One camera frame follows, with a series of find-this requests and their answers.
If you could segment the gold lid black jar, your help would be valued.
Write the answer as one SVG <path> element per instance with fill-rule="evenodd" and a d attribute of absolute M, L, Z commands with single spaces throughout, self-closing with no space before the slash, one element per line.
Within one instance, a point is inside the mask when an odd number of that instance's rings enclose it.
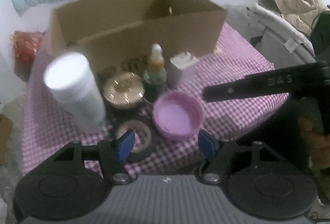
<path fill-rule="evenodd" d="M 116 109 L 132 109 L 144 98 L 143 80 L 133 72 L 123 72 L 109 78 L 102 94 L 108 104 Z"/>

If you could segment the brown cardboard box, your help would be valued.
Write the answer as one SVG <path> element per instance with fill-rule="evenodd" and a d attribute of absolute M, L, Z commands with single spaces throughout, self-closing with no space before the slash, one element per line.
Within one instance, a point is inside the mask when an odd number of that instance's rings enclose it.
<path fill-rule="evenodd" d="M 142 72 L 155 43 L 165 60 L 212 53 L 225 18 L 209 0 L 74 0 L 52 10 L 45 46 L 84 54 L 95 74 Z"/>

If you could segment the white cylindrical bottle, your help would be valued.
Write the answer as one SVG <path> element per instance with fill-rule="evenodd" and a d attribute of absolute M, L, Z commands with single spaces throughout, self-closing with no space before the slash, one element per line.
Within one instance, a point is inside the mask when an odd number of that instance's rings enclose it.
<path fill-rule="evenodd" d="M 44 71 L 43 81 L 81 131 L 98 133 L 105 128 L 105 104 L 86 56 L 69 52 L 55 58 Z"/>

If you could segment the green dropper bottle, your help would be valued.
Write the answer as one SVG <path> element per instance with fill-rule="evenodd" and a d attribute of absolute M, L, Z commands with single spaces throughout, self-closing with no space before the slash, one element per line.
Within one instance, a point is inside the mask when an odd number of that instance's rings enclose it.
<path fill-rule="evenodd" d="M 152 45 L 148 57 L 147 68 L 143 73 L 144 98 L 147 102 L 154 103 L 166 89 L 167 74 L 164 68 L 162 47 L 155 43 Z"/>

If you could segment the white charger plug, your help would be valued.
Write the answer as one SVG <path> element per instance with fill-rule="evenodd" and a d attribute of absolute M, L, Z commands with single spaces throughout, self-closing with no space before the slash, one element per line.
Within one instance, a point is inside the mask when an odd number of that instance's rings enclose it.
<path fill-rule="evenodd" d="M 199 59 L 190 52 L 183 52 L 170 58 L 167 69 L 167 85 L 170 89 L 178 88 L 191 80 L 196 73 Z"/>

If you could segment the black tape roll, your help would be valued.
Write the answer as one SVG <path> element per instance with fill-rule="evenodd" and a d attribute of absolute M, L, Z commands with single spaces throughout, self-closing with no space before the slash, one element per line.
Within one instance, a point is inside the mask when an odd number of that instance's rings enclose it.
<path fill-rule="evenodd" d="M 157 141 L 153 123 L 140 115 L 121 118 L 115 123 L 111 135 L 120 143 L 120 159 L 130 164 L 146 159 Z"/>

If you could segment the red snack bag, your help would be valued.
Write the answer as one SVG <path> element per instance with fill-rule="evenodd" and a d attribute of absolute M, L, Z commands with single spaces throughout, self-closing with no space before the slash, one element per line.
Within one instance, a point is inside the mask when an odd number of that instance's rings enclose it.
<path fill-rule="evenodd" d="M 16 62 L 31 66 L 44 39 L 42 32 L 15 31 L 11 36 Z"/>

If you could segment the pink plastic bowl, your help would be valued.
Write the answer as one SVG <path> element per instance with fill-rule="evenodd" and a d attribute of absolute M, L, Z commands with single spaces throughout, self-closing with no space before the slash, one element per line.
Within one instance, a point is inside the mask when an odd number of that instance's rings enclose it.
<path fill-rule="evenodd" d="M 184 141 L 197 134 L 205 118 L 201 102 L 179 91 L 162 94 L 154 103 L 152 114 L 158 132 L 172 141 Z"/>

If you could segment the beige jacket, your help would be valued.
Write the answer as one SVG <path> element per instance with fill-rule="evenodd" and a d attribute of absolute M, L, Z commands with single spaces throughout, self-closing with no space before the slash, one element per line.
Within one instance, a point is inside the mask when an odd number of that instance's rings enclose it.
<path fill-rule="evenodd" d="M 298 31 L 310 36 L 319 17 L 329 12 L 321 0 L 259 0 L 259 5 L 275 12 Z"/>

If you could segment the white chair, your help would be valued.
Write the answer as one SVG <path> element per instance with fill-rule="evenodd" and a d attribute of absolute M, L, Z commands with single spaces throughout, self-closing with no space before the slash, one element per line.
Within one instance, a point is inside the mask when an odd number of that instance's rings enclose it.
<path fill-rule="evenodd" d="M 316 57 L 308 38 L 285 19 L 259 4 L 252 8 L 253 18 L 262 27 L 256 49 L 276 69 L 314 63 Z"/>

